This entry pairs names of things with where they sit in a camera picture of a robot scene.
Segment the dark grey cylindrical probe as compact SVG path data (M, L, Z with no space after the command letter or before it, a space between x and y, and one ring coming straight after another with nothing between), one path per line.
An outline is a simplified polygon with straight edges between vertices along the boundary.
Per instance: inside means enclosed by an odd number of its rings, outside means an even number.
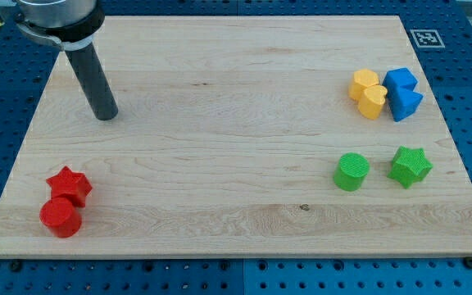
M98 120L115 118L118 106L93 44L66 51L66 55L94 116Z

